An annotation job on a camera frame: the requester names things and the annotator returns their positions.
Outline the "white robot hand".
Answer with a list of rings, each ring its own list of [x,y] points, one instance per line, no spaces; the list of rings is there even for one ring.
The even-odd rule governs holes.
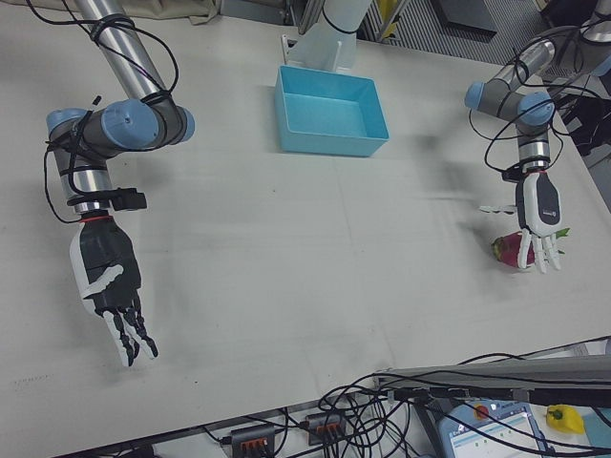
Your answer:
[[[548,174],[533,172],[520,179],[515,201],[513,205],[479,207],[483,213],[517,215],[519,229],[493,243],[496,257],[519,269],[534,265],[540,273],[546,273],[549,266],[559,270],[558,238],[565,231],[559,193]]]

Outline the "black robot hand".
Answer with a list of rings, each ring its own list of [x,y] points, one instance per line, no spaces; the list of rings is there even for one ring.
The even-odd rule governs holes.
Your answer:
[[[133,244],[115,219],[102,212],[83,216],[70,258],[83,306],[104,320],[123,366],[131,366],[140,350],[155,359],[158,348],[142,315],[141,275]]]

